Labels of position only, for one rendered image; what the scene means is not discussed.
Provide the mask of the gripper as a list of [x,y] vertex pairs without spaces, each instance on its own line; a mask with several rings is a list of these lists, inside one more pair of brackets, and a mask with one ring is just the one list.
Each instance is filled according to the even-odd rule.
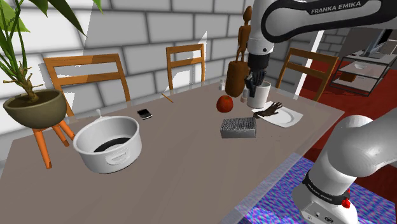
[[255,55],[250,53],[248,55],[247,65],[249,67],[249,75],[245,77],[244,82],[249,90],[249,96],[254,97],[256,86],[260,86],[263,83],[266,75],[268,55]]

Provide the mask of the white cup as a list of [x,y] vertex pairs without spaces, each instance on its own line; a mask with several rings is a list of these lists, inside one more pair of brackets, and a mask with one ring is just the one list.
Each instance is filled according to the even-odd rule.
[[251,108],[263,108],[271,89],[271,83],[263,81],[261,85],[254,88],[255,93],[248,90],[247,105]]

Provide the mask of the brown wooden human statue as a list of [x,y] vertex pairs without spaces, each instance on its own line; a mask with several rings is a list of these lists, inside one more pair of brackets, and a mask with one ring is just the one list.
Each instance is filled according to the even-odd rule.
[[251,26],[252,6],[248,6],[243,14],[244,25],[240,26],[238,33],[238,49],[234,61],[229,62],[225,83],[225,92],[231,97],[238,97],[244,89],[244,78],[249,74],[249,67],[244,61],[247,42]]

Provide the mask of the dark brown hand figure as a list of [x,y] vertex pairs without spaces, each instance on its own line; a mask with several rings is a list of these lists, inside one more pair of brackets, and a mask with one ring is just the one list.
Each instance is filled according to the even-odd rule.
[[273,102],[271,106],[269,106],[267,109],[262,110],[262,111],[257,111],[253,113],[253,117],[258,119],[260,117],[265,117],[265,116],[272,116],[277,114],[277,110],[282,107],[281,102]]

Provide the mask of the red apple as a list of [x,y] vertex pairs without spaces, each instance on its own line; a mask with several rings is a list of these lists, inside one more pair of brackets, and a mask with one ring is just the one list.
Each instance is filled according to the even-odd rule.
[[233,99],[228,95],[222,95],[217,103],[216,109],[221,113],[228,113],[233,109]]

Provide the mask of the white square plate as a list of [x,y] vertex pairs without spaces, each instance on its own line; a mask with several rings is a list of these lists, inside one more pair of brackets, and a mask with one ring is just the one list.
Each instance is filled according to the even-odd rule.
[[284,106],[277,110],[276,115],[259,116],[261,119],[280,127],[290,127],[298,123],[303,115]]

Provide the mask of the grey textured block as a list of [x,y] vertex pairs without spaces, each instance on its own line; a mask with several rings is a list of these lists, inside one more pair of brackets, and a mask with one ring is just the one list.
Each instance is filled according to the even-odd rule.
[[256,119],[254,117],[224,119],[220,134],[222,138],[255,138]]

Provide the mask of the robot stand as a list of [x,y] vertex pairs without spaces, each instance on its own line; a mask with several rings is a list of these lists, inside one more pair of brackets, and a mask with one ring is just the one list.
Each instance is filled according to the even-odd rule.
[[[301,158],[238,224],[308,224],[301,217],[291,193],[304,178],[313,162]],[[357,185],[350,187],[360,224],[396,224],[395,204]]]

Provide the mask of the brown dining table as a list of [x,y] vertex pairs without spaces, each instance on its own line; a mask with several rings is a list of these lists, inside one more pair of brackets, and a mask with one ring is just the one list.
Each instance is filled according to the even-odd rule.
[[33,136],[14,140],[0,177],[0,224],[220,224],[234,207],[291,154],[305,154],[342,116],[339,109],[281,89],[268,98],[299,112],[283,128],[256,122],[256,137],[223,139],[226,118],[249,117],[240,100],[220,113],[217,83],[175,90],[134,106],[108,108],[108,116],[140,120],[141,154],[130,166],[97,174],[72,146],[44,133],[47,169]]

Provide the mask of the white cooking pot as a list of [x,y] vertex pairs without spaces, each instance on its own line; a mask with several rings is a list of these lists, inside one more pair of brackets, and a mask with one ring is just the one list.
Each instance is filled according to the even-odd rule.
[[73,146],[91,171],[117,172],[140,155],[140,126],[129,116],[101,115],[75,135]]

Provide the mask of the potted plant on orange legs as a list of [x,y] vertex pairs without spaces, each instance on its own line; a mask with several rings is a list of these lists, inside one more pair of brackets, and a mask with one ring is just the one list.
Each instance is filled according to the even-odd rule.
[[28,31],[20,19],[24,0],[13,1],[16,8],[0,0],[0,69],[9,77],[3,82],[20,86],[24,93],[9,98],[3,108],[14,121],[32,129],[45,167],[51,169],[43,131],[53,129],[66,147],[69,143],[65,136],[73,139],[74,133],[64,121],[67,104],[63,93],[56,89],[34,90],[22,38],[22,33]]

